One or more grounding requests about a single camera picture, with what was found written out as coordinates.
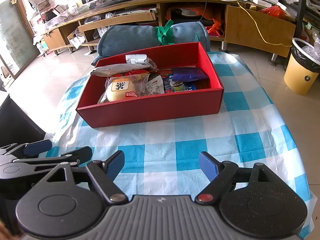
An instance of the trash can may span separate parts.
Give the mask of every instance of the trash can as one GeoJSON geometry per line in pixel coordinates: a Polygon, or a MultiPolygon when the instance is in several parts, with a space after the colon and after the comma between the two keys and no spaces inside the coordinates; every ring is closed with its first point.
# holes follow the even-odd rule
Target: trash can
{"type": "Polygon", "coordinates": [[[303,46],[310,46],[304,40],[293,38],[292,51],[284,81],[287,86],[299,95],[305,95],[320,73],[320,62],[302,50],[303,46]]]}

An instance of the red box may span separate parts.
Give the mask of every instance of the red box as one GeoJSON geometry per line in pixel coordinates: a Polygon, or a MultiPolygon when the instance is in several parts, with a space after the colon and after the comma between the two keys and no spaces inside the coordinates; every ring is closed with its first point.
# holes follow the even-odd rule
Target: red box
{"type": "Polygon", "coordinates": [[[97,67],[124,63],[127,54],[146,54],[159,69],[195,65],[209,76],[209,80],[199,81],[198,87],[204,89],[97,104],[106,90],[106,77],[90,76],[76,110],[92,128],[219,112],[224,88],[200,42],[131,51],[99,60],[97,67]]]}

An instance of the red label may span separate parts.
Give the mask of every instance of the red label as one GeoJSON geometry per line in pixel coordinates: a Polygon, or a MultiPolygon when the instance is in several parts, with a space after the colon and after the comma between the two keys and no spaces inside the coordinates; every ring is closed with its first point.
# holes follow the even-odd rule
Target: red label
{"type": "Polygon", "coordinates": [[[135,92],[131,91],[131,92],[126,92],[126,93],[125,93],[125,97],[126,97],[126,98],[132,98],[132,97],[137,98],[138,95],[137,95],[135,92]]]}

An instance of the yellow cable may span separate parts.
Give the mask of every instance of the yellow cable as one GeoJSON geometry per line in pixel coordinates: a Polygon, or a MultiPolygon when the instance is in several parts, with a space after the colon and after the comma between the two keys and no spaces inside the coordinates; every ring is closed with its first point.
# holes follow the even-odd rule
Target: yellow cable
{"type": "Polygon", "coordinates": [[[246,9],[244,9],[244,8],[240,5],[240,3],[238,2],[238,0],[230,0],[230,2],[234,2],[234,1],[236,1],[236,2],[238,3],[238,6],[239,6],[242,10],[244,10],[244,11],[251,17],[251,19],[254,21],[254,23],[255,23],[255,25],[256,25],[256,27],[257,27],[257,30],[258,30],[258,32],[259,32],[262,40],[263,40],[266,44],[274,45],[274,46],[280,46],[280,45],[281,45],[281,46],[284,46],[284,47],[287,47],[287,48],[288,48],[288,47],[291,47],[291,45],[290,45],[290,46],[287,46],[287,45],[284,45],[284,44],[282,44],[282,43],[274,44],[274,43],[267,42],[267,41],[263,38],[263,36],[262,36],[262,34],[261,34],[261,32],[260,32],[260,29],[259,29],[259,27],[258,27],[258,24],[257,24],[256,20],[251,16],[251,14],[250,14],[246,9]]]}

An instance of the blue and white tablecloth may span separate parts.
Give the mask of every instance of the blue and white tablecloth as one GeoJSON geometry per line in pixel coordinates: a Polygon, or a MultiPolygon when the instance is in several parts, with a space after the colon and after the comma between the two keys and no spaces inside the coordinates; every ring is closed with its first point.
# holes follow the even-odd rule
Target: blue and white tablecloth
{"type": "Polygon", "coordinates": [[[311,214],[317,198],[309,191],[288,127],[238,55],[209,52],[209,56],[225,88],[218,114],[93,129],[75,110],[86,76],[63,95],[57,107],[58,126],[46,135],[54,145],[46,156],[89,146],[93,159],[106,160],[122,150],[125,165],[115,183],[129,199],[134,194],[190,194],[194,198],[209,183],[199,169],[201,151],[240,167],[262,162],[307,204],[308,218],[300,233],[305,238],[314,228],[311,214]]]}

